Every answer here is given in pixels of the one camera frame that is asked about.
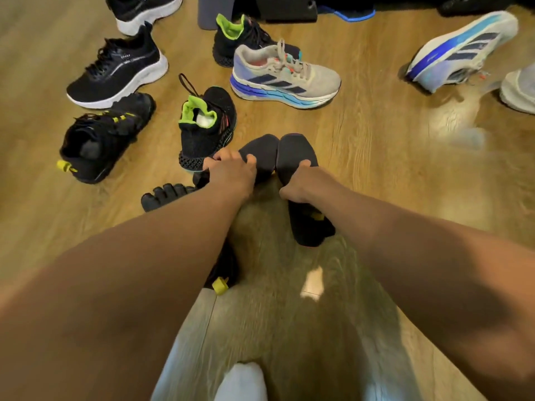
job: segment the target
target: shoe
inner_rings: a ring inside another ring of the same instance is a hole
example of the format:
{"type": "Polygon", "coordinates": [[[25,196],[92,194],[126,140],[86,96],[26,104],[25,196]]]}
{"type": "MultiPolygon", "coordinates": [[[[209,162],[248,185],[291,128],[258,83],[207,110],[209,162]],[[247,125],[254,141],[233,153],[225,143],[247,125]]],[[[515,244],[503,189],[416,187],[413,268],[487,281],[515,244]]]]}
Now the shoe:
{"type": "Polygon", "coordinates": [[[535,114],[535,63],[505,76],[500,98],[512,109],[535,114]]]}
{"type": "Polygon", "coordinates": [[[133,38],[106,40],[97,60],[67,87],[69,100],[85,108],[109,108],[167,73],[169,63],[152,40],[151,30],[147,23],[133,38]]]}
{"type": "Polygon", "coordinates": [[[225,89],[213,86],[199,95],[184,74],[180,73],[179,79],[191,94],[178,121],[182,139],[179,162],[186,170],[201,172],[204,159],[231,142],[237,122],[236,108],[225,89]]]}
{"type": "MultiPolygon", "coordinates": [[[[141,197],[141,206],[145,212],[154,211],[194,191],[197,191],[197,188],[191,186],[186,187],[182,184],[164,184],[163,187],[153,189],[154,194],[143,194],[141,197]]],[[[236,284],[238,274],[239,268],[236,255],[228,240],[225,239],[216,264],[204,283],[204,288],[212,289],[216,291],[217,295],[221,295],[236,284]]]]}
{"type": "Polygon", "coordinates": [[[334,70],[295,60],[284,52],[284,41],[258,51],[245,45],[234,53],[232,90],[245,100],[281,101],[299,109],[316,108],[340,89],[334,70]]]}
{"type": "Polygon", "coordinates": [[[518,32],[506,11],[489,13],[461,29],[427,42],[407,70],[407,78],[434,93],[444,84],[463,83],[481,70],[487,56],[518,32]]]}
{"type": "MultiPolygon", "coordinates": [[[[279,139],[275,135],[265,134],[252,140],[243,148],[238,150],[241,158],[246,162],[247,155],[256,157],[256,179],[255,185],[269,179],[275,171],[275,160],[277,159],[277,149],[279,139]]],[[[210,172],[204,170],[193,175],[193,185],[198,189],[203,188],[210,182],[210,172]]]]}
{"type": "MultiPolygon", "coordinates": [[[[290,182],[292,175],[303,160],[310,160],[311,167],[318,166],[314,149],[302,134],[284,135],[279,142],[276,172],[283,187],[290,182]]],[[[315,248],[324,239],[333,236],[336,229],[318,209],[311,204],[288,201],[291,232],[302,246],[315,248]]]]}
{"type": "MultiPolygon", "coordinates": [[[[257,50],[277,44],[258,22],[245,15],[241,16],[239,24],[231,23],[222,14],[217,15],[216,22],[218,29],[213,39],[212,55],[219,66],[233,67],[234,52],[240,45],[257,50]]],[[[297,46],[286,45],[286,53],[301,60],[301,50],[297,46]]]]}
{"type": "Polygon", "coordinates": [[[149,94],[134,93],[100,114],[84,114],[65,134],[57,162],[79,181],[98,183],[111,169],[137,134],[147,125],[156,103],[149,94]]]}
{"type": "Polygon", "coordinates": [[[171,15],[182,0],[106,0],[117,20],[117,28],[125,35],[135,35],[145,23],[171,15]]]}
{"type": "Polygon", "coordinates": [[[515,0],[447,0],[438,7],[443,16],[485,14],[509,7],[515,0]]]}

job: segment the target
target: wooden floor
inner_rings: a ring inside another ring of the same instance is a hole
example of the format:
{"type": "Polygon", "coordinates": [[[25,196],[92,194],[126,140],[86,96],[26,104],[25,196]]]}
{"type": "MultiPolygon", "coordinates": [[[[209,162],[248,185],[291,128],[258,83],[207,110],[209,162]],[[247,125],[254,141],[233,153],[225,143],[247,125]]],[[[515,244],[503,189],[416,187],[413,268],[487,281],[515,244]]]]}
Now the wooden floor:
{"type": "MultiPolygon", "coordinates": [[[[487,60],[487,80],[427,96],[400,69],[431,38],[472,18],[379,12],[346,23],[264,25],[335,69],[342,88],[321,109],[234,97],[232,148],[266,133],[302,132],[319,163],[356,191],[535,245],[535,116],[490,92],[535,60],[535,17],[511,8],[520,33],[487,60]]],[[[143,88],[158,109],[111,175],[78,183],[56,169],[58,149],[84,109],[65,87],[118,37],[104,0],[0,0],[0,287],[65,249],[142,214],[140,197],[191,181],[178,164],[184,72],[198,91],[231,92],[196,25],[197,0],[158,22],[169,73],[143,88]]],[[[483,397],[407,320],[341,236],[307,249],[292,239],[277,182],[261,186],[230,231],[242,280],[220,298],[203,290],[179,332],[156,400],[209,400],[224,373],[255,360],[270,400],[478,401],[483,397]]]]}

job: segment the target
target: black shoe with yellow tab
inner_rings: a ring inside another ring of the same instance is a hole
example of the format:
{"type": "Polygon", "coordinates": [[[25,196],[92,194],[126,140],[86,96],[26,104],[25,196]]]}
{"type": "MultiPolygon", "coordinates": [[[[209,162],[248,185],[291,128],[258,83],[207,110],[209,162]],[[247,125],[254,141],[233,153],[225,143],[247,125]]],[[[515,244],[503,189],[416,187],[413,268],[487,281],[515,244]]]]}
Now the black shoe with yellow tab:
{"type": "Polygon", "coordinates": [[[104,180],[155,109],[149,94],[133,93],[110,109],[77,118],[65,134],[58,167],[83,183],[104,180]]]}

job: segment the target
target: black textured sole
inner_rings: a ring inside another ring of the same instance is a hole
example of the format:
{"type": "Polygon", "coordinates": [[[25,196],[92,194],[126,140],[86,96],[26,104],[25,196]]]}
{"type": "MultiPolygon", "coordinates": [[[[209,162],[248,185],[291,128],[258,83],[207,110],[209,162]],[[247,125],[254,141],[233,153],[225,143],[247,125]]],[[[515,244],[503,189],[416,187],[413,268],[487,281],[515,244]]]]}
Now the black textured sole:
{"type": "Polygon", "coordinates": [[[216,63],[219,66],[229,67],[229,68],[234,67],[234,58],[233,57],[232,58],[227,58],[227,57],[221,56],[216,51],[216,46],[215,45],[212,48],[212,56],[213,56],[213,59],[216,61],[216,63]]]}
{"type": "MultiPolygon", "coordinates": [[[[234,116],[234,122],[222,135],[223,137],[219,140],[215,152],[208,157],[212,157],[217,153],[217,151],[224,148],[232,141],[232,138],[234,138],[234,129],[236,129],[236,124],[237,115],[234,116]]],[[[178,163],[180,164],[180,167],[185,170],[189,170],[190,172],[202,172],[202,165],[204,163],[204,159],[205,158],[189,158],[187,156],[184,156],[182,151],[180,151],[180,153],[178,154],[178,163]]]]}
{"type": "Polygon", "coordinates": [[[115,161],[112,161],[111,163],[108,163],[106,165],[106,167],[104,167],[104,170],[102,170],[101,173],[94,180],[79,179],[79,178],[77,178],[75,176],[78,181],[81,181],[82,183],[86,183],[86,184],[97,184],[97,183],[100,183],[102,180],[104,180],[106,177],[109,176],[109,174],[111,173],[111,170],[113,170],[113,168],[115,166],[115,163],[117,163],[119,161],[119,159],[123,156],[124,152],[126,152],[128,147],[132,143],[137,141],[137,135],[139,135],[139,133],[141,131],[143,131],[143,129],[147,126],[147,124],[149,123],[150,119],[152,118],[152,115],[156,111],[156,101],[152,98],[152,96],[150,94],[147,94],[147,96],[150,98],[150,102],[151,102],[151,108],[150,108],[149,116],[147,117],[147,120],[141,125],[141,127],[139,127],[138,131],[130,139],[128,144],[125,145],[124,149],[119,153],[119,155],[117,156],[117,159],[115,161]]]}

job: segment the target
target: sock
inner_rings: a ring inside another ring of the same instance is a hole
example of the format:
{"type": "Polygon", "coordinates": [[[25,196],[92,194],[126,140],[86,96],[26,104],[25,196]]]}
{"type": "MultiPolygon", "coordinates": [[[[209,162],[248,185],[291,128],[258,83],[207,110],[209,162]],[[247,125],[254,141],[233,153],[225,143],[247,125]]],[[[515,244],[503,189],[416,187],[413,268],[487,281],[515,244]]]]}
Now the sock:
{"type": "Polygon", "coordinates": [[[214,401],[268,401],[262,369],[256,363],[236,363],[217,389],[214,401]]]}

